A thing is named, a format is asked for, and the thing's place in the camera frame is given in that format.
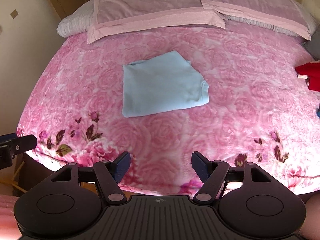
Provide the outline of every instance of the gray pillow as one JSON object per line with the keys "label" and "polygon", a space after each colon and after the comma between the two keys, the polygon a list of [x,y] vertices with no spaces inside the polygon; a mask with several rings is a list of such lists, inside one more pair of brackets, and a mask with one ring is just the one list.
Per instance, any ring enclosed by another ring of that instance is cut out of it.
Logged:
{"label": "gray pillow", "polygon": [[312,35],[311,41],[303,43],[303,47],[315,60],[320,60],[320,27]]}

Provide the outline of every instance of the bed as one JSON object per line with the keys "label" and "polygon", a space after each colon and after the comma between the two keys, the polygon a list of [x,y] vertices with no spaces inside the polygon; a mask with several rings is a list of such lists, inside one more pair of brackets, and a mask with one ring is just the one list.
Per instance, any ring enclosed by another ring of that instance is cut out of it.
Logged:
{"label": "bed", "polygon": [[[34,134],[27,152],[52,171],[68,162],[92,166],[129,151],[119,184],[142,194],[193,195],[202,185],[191,154],[231,166],[254,162],[295,194],[320,189],[320,93],[294,67],[314,59],[301,37],[228,20],[106,36],[67,38],[37,82],[18,136]],[[122,65],[176,50],[209,84],[209,103],[125,118]]]}

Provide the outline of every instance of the pink floral bedspread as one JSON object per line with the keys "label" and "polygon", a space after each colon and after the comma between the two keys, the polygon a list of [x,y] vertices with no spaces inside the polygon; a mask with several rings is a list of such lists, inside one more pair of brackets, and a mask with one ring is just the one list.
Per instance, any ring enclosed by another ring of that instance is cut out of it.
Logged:
{"label": "pink floral bedspread", "polygon": [[[320,189],[320,93],[294,67],[312,61],[296,37],[248,24],[165,27],[66,40],[36,84],[18,125],[28,154],[51,170],[132,155],[123,190],[194,194],[191,153],[231,166],[250,161],[296,194]],[[209,83],[204,106],[125,118],[123,64],[176,50]]]}

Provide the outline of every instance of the white pillow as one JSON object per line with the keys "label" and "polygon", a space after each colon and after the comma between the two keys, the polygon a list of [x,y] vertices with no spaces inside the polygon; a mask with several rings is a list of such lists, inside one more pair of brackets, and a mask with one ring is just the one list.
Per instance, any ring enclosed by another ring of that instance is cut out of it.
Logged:
{"label": "white pillow", "polygon": [[88,31],[92,23],[93,11],[94,3],[93,0],[90,0],[79,7],[73,14],[65,17],[59,23],[57,33],[67,38],[71,35]]}
{"label": "white pillow", "polygon": [[93,17],[93,0],[90,0],[79,7],[73,14],[65,17],[57,28],[57,33],[67,38],[77,33],[88,31]]}
{"label": "white pillow", "polygon": [[[306,21],[309,33],[312,36],[318,28],[318,25],[319,25],[318,21],[300,3],[296,2],[296,1],[294,1],[294,2],[297,4],[298,8],[300,9],[301,15],[302,15],[303,19]],[[225,14],[221,14],[221,15],[223,15],[224,19],[227,19],[227,20],[248,23],[250,25],[259,26],[262,28],[273,30],[275,32],[284,33],[288,36],[299,36],[298,34],[292,32],[292,31],[289,31],[287,29],[284,29],[284,28],[281,28],[281,27],[278,27],[278,26],[275,26],[272,24],[267,24],[267,23],[247,19],[247,18],[232,16],[232,15],[225,15]]]}

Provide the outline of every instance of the folded light blue cloth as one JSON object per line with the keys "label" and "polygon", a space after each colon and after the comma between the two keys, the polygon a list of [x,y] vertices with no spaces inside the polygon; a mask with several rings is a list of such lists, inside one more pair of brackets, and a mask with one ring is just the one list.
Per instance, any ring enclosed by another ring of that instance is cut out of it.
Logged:
{"label": "folded light blue cloth", "polygon": [[209,85],[178,52],[124,65],[124,117],[145,116],[209,102]]}

